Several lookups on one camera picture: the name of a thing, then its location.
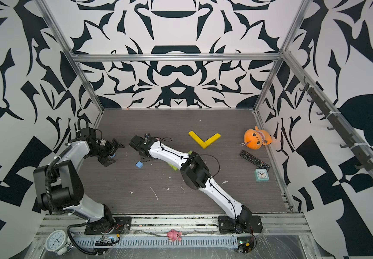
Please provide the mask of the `yellow block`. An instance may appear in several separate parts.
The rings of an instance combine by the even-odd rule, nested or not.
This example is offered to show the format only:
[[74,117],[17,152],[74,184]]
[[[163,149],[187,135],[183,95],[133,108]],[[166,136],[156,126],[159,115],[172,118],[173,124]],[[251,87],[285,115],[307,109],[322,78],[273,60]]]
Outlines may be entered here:
[[190,131],[188,134],[200,147],[207,148],[207,144],[194,131]]
[[204,143],[207,145],[207,146],[210,146],[212,145],[215,141],[219,140],[219,138],[221,137],[221,135],[219,133],[216,133],[215,135],[213,135],[212,137],[210,137],[209,139],[207,139]]

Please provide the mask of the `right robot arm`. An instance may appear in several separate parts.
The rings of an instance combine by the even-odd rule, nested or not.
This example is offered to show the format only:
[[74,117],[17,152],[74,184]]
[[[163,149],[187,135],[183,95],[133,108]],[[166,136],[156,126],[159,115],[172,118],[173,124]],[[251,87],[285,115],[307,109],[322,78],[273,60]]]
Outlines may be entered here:
[[249,227],[251,210],[235,200],[216,182],[198,153],[188,154],[175,150],[165,145],[162,139],[149,134],[144,137],[134,136],[130,140],[130,146],[138,151],[142,158],[159,159],[179,169],[187,186],[203,192],[224,210],[233,222],[236,233],[242,233]]

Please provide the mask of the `small light blue cube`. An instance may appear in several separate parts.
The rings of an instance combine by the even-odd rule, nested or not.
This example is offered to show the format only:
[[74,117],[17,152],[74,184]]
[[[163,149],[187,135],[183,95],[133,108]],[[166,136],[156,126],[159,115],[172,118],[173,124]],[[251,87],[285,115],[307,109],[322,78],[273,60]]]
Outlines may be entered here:
[[137,166],[138,168],[142,168],[142,167],[143,167],[143,163],[139,161],[139,162],[136,163],[136,166]]

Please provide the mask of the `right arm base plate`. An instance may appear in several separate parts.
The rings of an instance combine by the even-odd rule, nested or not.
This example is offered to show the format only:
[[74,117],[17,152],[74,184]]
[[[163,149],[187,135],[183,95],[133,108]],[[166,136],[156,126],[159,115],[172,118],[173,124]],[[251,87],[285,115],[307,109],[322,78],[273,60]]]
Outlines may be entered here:
[[240,223],[239,220],[231,219],[228,216],[219,216],[217,219],[218,229],[221,234],[259,234],[263,230],[263,224],[259,216],[252,216],[244,223]]

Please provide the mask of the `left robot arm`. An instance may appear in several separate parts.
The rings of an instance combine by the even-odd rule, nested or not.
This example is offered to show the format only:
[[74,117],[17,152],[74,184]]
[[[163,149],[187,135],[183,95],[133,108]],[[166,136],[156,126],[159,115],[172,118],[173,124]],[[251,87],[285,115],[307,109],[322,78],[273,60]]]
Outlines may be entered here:
[[66,228],[66,242],[70,242],[80,252],[90,256],[103,255],[104,251],[89,251],[75,241],[71,229],[88,227],[97,233],[107,233],[116,226],[109,207],[91,199],[84,192],[78,171],[86,158],[96,157],[107,167],[115,163],[115,153],[125,146],[116,139],[111,141],[98,137],[98,130],[92,127],[79,128],[76,137],[66,143],[65,150],[55,156],[46,166],[33,172],[37,205],[56,215],[71,214],[83,219],[80,224]]

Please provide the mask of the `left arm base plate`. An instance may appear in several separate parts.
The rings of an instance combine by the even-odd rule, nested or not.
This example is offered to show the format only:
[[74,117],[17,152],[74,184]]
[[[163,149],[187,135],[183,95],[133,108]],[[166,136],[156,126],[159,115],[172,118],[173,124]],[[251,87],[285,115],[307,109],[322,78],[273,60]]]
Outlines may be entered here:
[[112,222],[102,219],[88,223],[84,233],[86,235],[124,234],[130,231],[131,222],[132,217],[130,216],[114,216]]

